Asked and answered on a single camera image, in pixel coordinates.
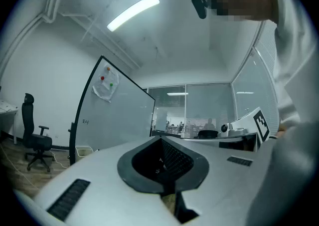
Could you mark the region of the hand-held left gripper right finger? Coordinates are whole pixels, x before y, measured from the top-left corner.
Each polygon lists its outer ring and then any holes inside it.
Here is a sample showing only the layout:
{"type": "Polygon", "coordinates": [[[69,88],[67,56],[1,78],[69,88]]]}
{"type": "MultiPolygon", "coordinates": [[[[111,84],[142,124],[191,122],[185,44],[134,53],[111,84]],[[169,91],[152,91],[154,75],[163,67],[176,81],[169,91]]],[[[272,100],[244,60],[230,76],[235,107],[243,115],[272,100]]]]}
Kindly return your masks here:
{"type": "Polygon", "coordinates": [[[196,216],[185,225],[244,226],[269,166],[274,141],[263,143],[257,152],[249,152],[173,140],[201,154],[209,163],[201,185],[180,195],[185,208],[196,216]]]}

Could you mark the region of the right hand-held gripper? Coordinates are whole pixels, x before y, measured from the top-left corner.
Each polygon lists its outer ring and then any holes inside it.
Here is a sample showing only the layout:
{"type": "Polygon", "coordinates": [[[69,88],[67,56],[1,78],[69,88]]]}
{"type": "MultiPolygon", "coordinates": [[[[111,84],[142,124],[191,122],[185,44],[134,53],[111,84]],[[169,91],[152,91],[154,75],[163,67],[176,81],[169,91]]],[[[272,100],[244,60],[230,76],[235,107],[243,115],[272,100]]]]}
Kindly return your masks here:
{"type": "Polygon", "coordinates": [[[267,141],[270,136],[270,129],[260,107],[231,122],[230,126],[232,129],[243,128],[247,134],[215,139],[183,138],[183,140],[223,149],[257,152],[261,143],[267,141]]]}

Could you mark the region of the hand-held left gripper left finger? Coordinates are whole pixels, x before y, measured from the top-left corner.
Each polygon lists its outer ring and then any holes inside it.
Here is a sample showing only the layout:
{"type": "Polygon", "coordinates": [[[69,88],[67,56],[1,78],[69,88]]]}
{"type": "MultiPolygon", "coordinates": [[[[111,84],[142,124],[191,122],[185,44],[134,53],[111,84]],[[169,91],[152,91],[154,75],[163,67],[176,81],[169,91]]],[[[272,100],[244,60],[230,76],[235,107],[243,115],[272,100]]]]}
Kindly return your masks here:
{"type": "Polygon", "coordinates": [[[83,179],[90,185],[65,220],[67,225],[177,226],[178,220],[158,194],[137,192],[118,174],[120,157],[149,140],[146,137],[90,154],[54,177],[34,201],[47,210],[76,179],[83,179]]]}

